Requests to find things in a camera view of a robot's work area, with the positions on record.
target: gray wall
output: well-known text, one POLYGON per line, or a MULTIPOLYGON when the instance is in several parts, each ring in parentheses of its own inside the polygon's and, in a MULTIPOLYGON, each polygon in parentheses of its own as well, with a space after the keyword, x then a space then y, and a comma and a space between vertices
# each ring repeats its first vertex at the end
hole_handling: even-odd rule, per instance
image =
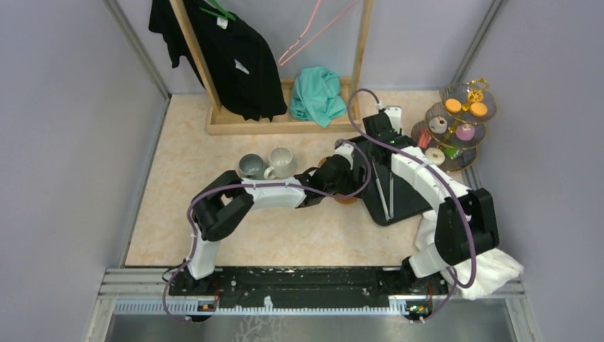
POLYGON ((163 103, 101 1, 2 2, 0 340, 82 340, 163 103))
POLYGON ((546 341, 601 341, 604 1, 510 1, 468 79, 500 111, 481 146, 502 248, 546 341))
MULTIPOLYGON (((352 2, 323 1, 312 27, 298 46, 352 2)), ((379 89, 445 86, 455 74, 491 2, 375 1, 360 83, 379 89)), ((147 29, 151 1, 118 0, 118 3, 170 92, 203 91, 185 58, 181 58, 179 68, 172 70, 161 35, 147 29)), ((306 27, 316 1, 221 0, 220 4, 254 27, 269 43, 278 60, 306 27)), ((352 75, 361 8, 362 4, 358 4, 279 68, 281 77, 296 77, 301 68, 316 65, 327 66, 343 76, 352 75)))

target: white label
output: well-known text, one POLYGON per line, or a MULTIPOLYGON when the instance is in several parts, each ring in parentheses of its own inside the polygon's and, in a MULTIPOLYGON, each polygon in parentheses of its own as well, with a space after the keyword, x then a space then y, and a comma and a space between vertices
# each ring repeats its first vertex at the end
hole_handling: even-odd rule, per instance
POLYGON ((235 68, 238 68, 239 70, 241 70, 241 71, 243 71, 243 72, 245 72, 246 74, 249 75, 249 71, 238 60, 235 60, 235 68))
POLYGON ((224 18, 216 18, 216 25, 223 30, 227 29, 227 25, 229 25, 229 21, 224 18))

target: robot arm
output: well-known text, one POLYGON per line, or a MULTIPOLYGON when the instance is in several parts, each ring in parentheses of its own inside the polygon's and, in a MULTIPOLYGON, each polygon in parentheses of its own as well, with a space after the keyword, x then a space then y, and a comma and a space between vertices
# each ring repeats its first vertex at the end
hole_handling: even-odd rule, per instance
MULTIPOLYGON (((380 111, 376 115, 365 118, 367 133, 419 158, 428 165, 429 161, 421 149, 415 147, 411 139, 401 135, 400 129, 392 128, 391 122, 397 121, 392 120, 388 114, 380 111)), ((353 141, 358 142, 362 139, 364 138, 359 137, 353 141)), ((243 180, 235 171, 227 171, 202 192, 233 184, 260 185, 285 182, 290 185, 304 185, 329 194, 348 194, 360 187, 365 176, 362 167, 354 167, 353 152, 351 145, 341 145, 321 167, 311 168, 287 180, 243 180)), ((469 244, 459 213, 449 193, 426 170, 425 165, 418 165, 408 157, 393 154, 377 145, 371 145, 369 155, 375 162, 387 166, 392 173, 409 182, 433 208, 432 211, 424 214, 421 224, 436 226, 434 244, 402 262, 402 278, 410 288, 421 287, 422 280, 428 276, 469 259, 469 244)), ((437 167, 434 169, 459 198, 469 221, 477 254, 496 247, 499 244, 499 236, 491 195, 484 189, 470 190, 437 167)), ((323 198, 323 195, 297 187, 246 187, 218 192, 198 201, 192 208, 198 234, 193 260, 188 264, 190 274, 195 279, 202 279, 214 271, 220 241, 235 230, 248 211, 270 207, 310 207, 319 204, 323 198), (224 204, 223 195, 230 198, 231 202, 224 204)))
POLYGON ((336 148, 334 155, 326 158, 321 167, 313 167, 284 180, 248 180, 241 179, 232 170, 223 173, 200 194, 225 185, 249 184, 251 187, 218 192, 193 206, 192 216, 197 238, 193 258, 187 265, 190 274, 195 279, 202 279, 214 272, 220 241, 235 230, 250 210, 310 207, 321 203, 325 197, 299 187, 258 187, 259 185, 304 185, 329 194, 348 194, 359 188, 360 181, 357 180, 363 175, 359 170, 353 170, 353 151, 351 145, 343 144, 336 148), (231 199, 231 202, 225 204, 223 196, 231 199))

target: teal cloth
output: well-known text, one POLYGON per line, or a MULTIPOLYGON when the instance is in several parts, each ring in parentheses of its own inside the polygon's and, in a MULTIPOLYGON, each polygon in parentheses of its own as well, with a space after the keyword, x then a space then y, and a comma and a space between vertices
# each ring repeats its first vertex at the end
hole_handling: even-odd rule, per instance
POLYGON ((293 83, 289 111, 298 120, 327 127, 331 120, 346 113, 340 97, 340 76, 322 66, 303 69, 293 83))

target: black t-shirt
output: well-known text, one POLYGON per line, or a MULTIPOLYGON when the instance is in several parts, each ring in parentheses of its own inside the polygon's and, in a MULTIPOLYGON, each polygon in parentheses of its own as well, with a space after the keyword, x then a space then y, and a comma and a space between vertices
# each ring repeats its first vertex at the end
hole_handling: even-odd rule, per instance
MULTIPOLYGON (((228 20, 226 28, 218 26, 217 17, 200 7, 215 13, 218 10, 203 0, 184 0, 184 6, 224 107, 254 120, 285 114, 287 105, 277 65, 260 33, 235 14, 236 20, 228 20)), ((163 35, 173 68, 178 67, 180 56, 185 56, 202 82, 170 0, 153 0, 149 30, 163 35)))

